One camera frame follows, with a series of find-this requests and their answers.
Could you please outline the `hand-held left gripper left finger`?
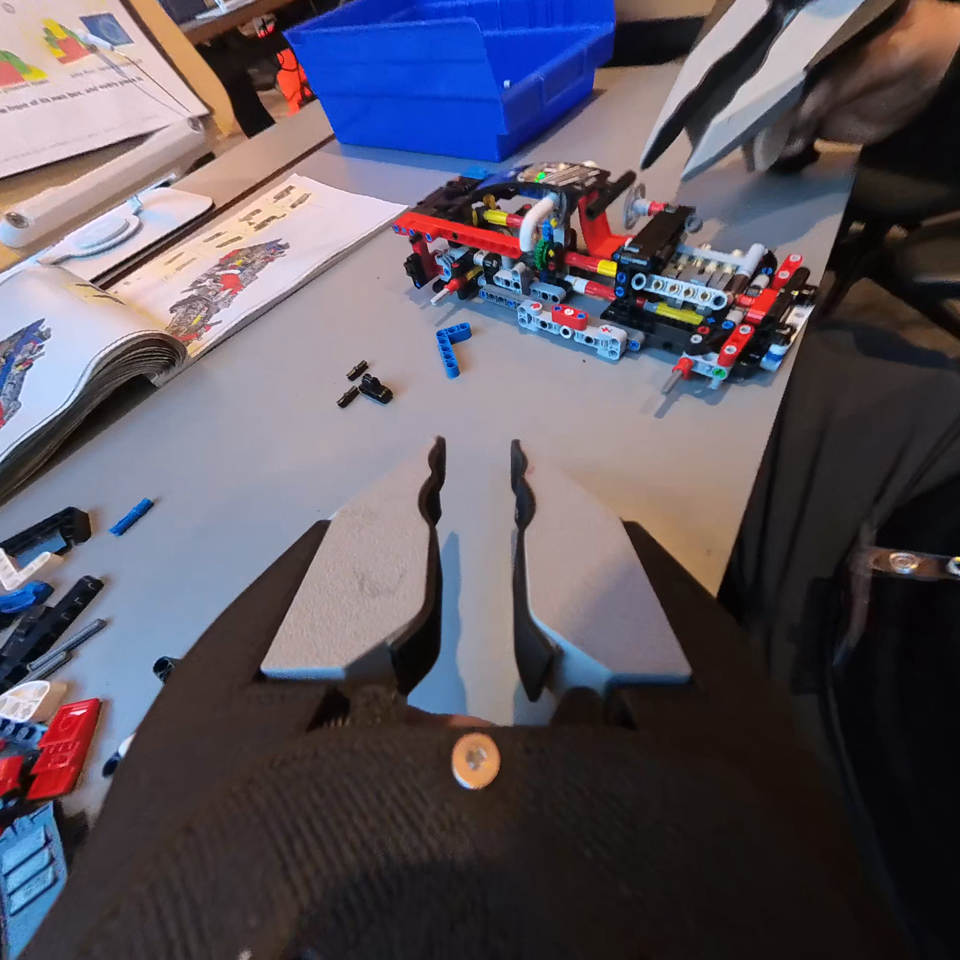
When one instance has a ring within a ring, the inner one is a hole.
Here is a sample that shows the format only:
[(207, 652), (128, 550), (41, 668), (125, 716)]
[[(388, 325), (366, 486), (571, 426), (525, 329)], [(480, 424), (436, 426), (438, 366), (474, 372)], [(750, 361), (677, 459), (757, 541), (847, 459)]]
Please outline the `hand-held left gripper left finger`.
[(401, 694), (426, 677), (441, 647), (445, 478), (436, 437), (334, 514), (261, 662), (265, 676), (394, 681)]

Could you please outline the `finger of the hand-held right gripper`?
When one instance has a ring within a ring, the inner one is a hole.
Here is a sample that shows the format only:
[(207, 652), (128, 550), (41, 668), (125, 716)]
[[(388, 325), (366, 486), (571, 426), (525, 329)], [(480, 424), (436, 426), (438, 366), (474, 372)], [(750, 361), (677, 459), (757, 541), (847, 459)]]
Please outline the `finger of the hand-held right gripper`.
[(678, 76), (654, 123), (641, 154), (648, 169), (678, 138), (694, 114), (750, 53), (751, 44), (772, 26), (773, 3), (767, 1), (718, 2), (709, 29), (683, 62)]
[(772, 26), (750, 44), (750, 53), (736, 62), (682, 130), (690, 141), (680, 176), (684, 183), (780, 118), (793, 118), (820, 68), (881, 30), (897, 6), (886, 1), (772, 3)]

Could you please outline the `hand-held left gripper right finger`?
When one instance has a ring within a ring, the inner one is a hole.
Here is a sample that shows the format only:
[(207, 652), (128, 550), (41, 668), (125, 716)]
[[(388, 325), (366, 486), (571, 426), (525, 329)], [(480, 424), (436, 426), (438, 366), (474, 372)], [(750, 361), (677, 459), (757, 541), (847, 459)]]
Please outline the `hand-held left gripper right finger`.
[(518, 439), (510, 486), (513, 650), (526, 697), (687, 684), (690, 662), (620, 517)]

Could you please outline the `brick car chassis model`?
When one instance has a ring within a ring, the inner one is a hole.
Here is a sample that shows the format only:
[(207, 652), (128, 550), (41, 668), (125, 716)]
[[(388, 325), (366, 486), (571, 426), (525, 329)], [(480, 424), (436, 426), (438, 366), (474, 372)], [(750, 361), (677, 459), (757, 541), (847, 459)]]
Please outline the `brick car chassis model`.
[(591, 161), (456, 176), (394, 221), (404, 271), (434, 306), (477, 298), (605, 361), (674, 354), (664, 393), (778, 371), (818, 292), (803, 257), (695, 244), (696, 209), (646, 198), (636, 178)]

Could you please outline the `blue angled beam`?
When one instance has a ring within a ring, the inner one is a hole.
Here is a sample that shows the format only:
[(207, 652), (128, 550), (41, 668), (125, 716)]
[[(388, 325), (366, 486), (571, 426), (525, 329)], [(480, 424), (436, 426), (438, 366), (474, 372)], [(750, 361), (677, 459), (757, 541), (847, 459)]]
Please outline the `blue angled beam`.
[(454, 347), (470, 340), (472, 336), (473, 330), (468, 322), (456, 323), (436, 331), (438, 354), (447, 378), (460, 377), (461, 369)]

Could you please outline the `blue storage bin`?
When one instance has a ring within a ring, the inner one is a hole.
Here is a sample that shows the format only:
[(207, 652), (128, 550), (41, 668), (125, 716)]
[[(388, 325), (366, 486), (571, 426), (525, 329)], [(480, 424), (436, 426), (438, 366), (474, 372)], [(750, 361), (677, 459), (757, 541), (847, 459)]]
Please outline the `blue storage bin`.
[(500, 162), (591, 94), (615, 27), (611, 1), (358, 1), (285, 36), (340, 143)]

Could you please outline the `person's right hand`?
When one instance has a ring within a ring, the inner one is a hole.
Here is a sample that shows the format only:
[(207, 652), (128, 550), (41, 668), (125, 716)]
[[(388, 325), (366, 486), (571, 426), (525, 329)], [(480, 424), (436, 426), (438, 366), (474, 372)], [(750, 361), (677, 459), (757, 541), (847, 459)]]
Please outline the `person's right hand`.
[(911, 2), (892, 27), (839, 59), (798, 107), (784, 157), (817, 140), (871, 146), (932, 100), (959, 44), (959, 6)]

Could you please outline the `pile of loose bricks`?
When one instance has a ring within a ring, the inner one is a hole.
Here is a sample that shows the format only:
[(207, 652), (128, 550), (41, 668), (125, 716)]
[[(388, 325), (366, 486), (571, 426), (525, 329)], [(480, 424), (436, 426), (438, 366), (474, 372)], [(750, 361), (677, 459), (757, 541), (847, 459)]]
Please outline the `pile of loose bricks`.
[(91, 532), (90, 516), (67, 507), (2, 540), (2, 958), (23, 953), (68, 876), (57, 802), (77, 786), (102, 702), (68, 702), (54, 675), (108, 623), (95, 619), (64, 639), (104, 583), (85, 575), (51, 602), (42, 575)]

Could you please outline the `building instruction booklet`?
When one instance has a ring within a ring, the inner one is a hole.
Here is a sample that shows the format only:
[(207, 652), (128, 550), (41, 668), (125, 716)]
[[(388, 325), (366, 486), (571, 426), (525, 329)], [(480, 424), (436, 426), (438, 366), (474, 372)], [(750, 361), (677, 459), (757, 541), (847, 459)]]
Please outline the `building instruction booklet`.
[(2, 274), (2, 500), (116, 390), (176, 377), (404, 210), (290, 174), (113, 287), (95, 284), (151, 239), (154, 197), (196, 200), (150, 191)]

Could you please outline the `red orange plastic object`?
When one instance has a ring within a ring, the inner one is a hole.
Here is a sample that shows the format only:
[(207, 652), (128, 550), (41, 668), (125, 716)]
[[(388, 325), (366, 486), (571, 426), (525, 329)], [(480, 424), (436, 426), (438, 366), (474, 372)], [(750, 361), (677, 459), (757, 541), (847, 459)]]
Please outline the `red orange plastic object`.
[(286, 102), (287, 115), (291, 116), (316, 97), (309, 86), (306, 72), (291, 48), (278, 51), (277, 60), (276, 85)]

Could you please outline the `printed instruction sheet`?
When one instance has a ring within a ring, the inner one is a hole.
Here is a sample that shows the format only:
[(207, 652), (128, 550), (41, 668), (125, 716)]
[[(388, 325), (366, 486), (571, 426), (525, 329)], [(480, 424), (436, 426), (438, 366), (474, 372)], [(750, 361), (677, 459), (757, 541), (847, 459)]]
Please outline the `printed instruction sheet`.
[(122, 2), (2, 2), (2, 178), (208, 113)]

